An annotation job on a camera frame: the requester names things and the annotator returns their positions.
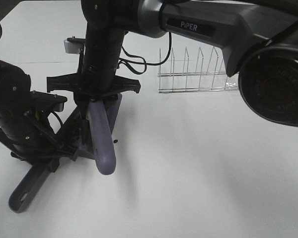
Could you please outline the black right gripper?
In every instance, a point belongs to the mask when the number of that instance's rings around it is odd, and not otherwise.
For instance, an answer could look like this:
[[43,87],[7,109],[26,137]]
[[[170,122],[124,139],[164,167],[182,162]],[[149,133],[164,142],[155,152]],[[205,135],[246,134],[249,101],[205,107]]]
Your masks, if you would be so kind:
[[77,95],[84,95],[96,100],[105,99],[113,95],[133,91],[139,93],[141,89],[138,80],[121,77],[112,78],[89,77],[78,73],[47,77],[47,92],[70,91]]

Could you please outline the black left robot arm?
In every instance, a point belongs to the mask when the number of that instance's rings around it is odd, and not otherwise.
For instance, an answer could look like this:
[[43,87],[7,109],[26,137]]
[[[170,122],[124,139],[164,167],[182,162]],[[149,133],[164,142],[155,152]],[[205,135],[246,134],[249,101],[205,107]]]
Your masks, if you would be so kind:
[[65,143],[48,116],[62,112],[67,98],[31,91],[31,78],[21,68],[0,60],[0,143],[11,156],[55,172]]

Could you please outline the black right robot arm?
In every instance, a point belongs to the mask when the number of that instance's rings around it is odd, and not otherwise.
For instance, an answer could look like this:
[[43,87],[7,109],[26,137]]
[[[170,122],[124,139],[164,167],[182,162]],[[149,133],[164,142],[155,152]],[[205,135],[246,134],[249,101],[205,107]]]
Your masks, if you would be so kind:
[[298,1],[83,0],[84,50],[77,73],[48,77],[47,91],[97,100],[133,90],[139,82],[116,75],[127,32],[151,38],[174,33],[220,48],[227,76],[258,116],[298,127]]

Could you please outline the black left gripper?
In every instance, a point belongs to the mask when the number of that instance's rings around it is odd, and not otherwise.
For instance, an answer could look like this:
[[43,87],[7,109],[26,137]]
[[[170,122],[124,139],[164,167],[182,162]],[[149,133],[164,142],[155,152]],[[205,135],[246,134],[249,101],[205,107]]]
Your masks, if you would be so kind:
[[77,150],[77,133],[58,131],[23,131],[9,134],[11,151],[18,159],[55,171],[59,159],[72,159]]

